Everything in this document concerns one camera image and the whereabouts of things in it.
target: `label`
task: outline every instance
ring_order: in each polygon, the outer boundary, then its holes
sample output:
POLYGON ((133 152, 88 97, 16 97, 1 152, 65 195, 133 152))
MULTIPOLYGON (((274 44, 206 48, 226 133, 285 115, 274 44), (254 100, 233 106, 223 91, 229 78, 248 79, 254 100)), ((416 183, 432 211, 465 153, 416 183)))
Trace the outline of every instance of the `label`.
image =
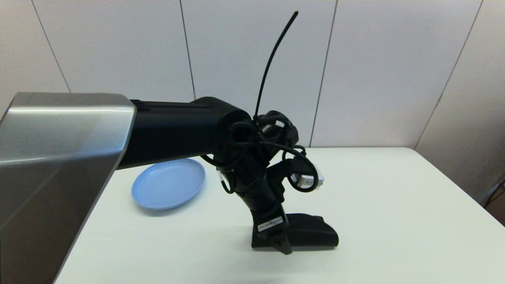
POLYGON ((265 223, 263 223, 263 224, 259 224, 259 225, 258 225, 258 232, 264 231, 264 230, 266 230, 266 229, 268 229, 268 228, 271 228, 271 227, 273 227, 273 226, 275 226, 275 225, 277 225, 277 224, 280 224, 280 223, 282 223, 282 222, 284 222, 284 221, 282 220, 282 217, 277 217, 277 218, 272 219, 272 220, 270 220, 270 221, 268 221, 268 222, 265 222, 265 223))

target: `silver metal housing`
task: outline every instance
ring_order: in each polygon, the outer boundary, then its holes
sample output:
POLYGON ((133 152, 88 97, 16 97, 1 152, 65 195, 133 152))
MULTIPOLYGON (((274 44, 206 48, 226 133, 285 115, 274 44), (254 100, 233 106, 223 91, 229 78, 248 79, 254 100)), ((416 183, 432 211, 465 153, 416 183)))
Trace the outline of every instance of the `silver metal housing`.
POLYGON ((135 110, 120 94, 16 94, 0 121, 1 283, 54 281, 126 150, 135 110))

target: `white connector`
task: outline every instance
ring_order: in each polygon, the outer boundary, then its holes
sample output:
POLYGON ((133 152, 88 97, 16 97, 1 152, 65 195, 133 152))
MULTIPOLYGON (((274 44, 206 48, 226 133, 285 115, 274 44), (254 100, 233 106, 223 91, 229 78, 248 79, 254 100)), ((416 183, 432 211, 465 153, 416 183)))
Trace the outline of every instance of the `white connector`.
MULTIPOLYGON (((319 177, 316 189, 319 189, 319 187, 323 185, 324 176, 316 165, 314 165, 314 167, 316 168, 317 175, 319 177)), ((291 175, 291 179, 294 182, 296 182, 297 185, 301 188, 309 188, 314 183, 314 177, 311 175, 306 175, 306 174, 302 174, 302 175, 293 174, 293 175, 291 175)))

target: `white table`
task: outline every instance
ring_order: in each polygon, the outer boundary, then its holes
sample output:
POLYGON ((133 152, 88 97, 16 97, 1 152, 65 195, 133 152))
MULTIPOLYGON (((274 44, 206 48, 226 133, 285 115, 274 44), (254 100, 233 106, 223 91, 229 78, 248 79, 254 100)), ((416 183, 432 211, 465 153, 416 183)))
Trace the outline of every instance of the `white table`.
POLYGON ((326 181, 286 183, 284 209, 323 216, 335 250, 253 251, 246 205, 196 158, 202 192, 165 216, 131 198, 146 166, 116 171, 57 283, 505 283, 505 228, 413 150, 307 152, 326 181))

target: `black cable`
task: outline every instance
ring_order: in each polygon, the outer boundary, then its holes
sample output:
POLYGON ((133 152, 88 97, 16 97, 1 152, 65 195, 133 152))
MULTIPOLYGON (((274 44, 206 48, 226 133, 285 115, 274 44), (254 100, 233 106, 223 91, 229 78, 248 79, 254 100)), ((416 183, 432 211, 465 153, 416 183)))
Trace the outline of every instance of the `black cable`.
POLYGON ((284 27, 284 30, 282 30, 282 33, 275 43, 274 49, 272 50, 272 53, 270 53, 270 58, 268 59, 267 67, 265 68, 265 72, 263 73, 263 79, 261 80, 261 86, 260 86, 260 93, 258 94, 258 102, 256 103, 256 111, 253 116, 253 120, 256 122, 258 118, 258 110, 260 109, 260 101, 261 101, 261 94, 263 93, 263 86, 265 85, 265 80, 267 78, 267 73, 268 69, 270 68, 270 64, 272 63, 272 59, 274 58, 275 52, 277 51, 277 48, 279 47, 279 44, 282 41, 282 38, 286 34, 287 30, 295 20, 295 18, 298 16, 298 11, 294 11, 293 15, 291 16, 291 19, 287 22, 286 26, 284 27))
POLYGON ((500 195, 505 193, 505 190, 504 190, 503 192, 498 194, 496 197, 494 196, 504 185, 505 185, 505 179, 502 182, 500 182, 500 184, 496 187, 496 189, 493 191, 493 193, 491 193, 491 195, 489 196, 489 198, 487 199, 486 203, 483 206, 484 209, 486 209, 489 206, 489 204, 491 204, 491 202, 495 201, 500 195))
POLYGON ((314 182, 312 183, 312 185, 310 187, 308 187, 308 188, 302 188, 302 187, 298 186, 296 183, 294 183, 294 181, 289 178, 288 180, 289 180, 289 183, 291 184, 291 186, 293 188, 295 188, 296 190, 298 190, 300 192, 304 192, 304 193, 311 192, 311 191, 313 191, 313 190, 315 190, 317 188, 317 186, 318 186, 317 181, 319 180, 319 175, 317 174, 316 167, 313 165, 313 163, 309 159, 307 159, 307 157, 305 155, 303 155, 302 153, 296 151, 295 149, 290 148, 288 146, 281 145, 281 144, 271 143, 271 142, 266 142, 266 141, 236 142, 236 141, 231 140, 230 143, 233 146, 236 146, 236 147, 272 147, 272 148, 276 148, 276 149, 288 152, 290 154, 293 154, 294 156, 302 159, 311 168, 311 171, 314 174, 313 175, 314 182))

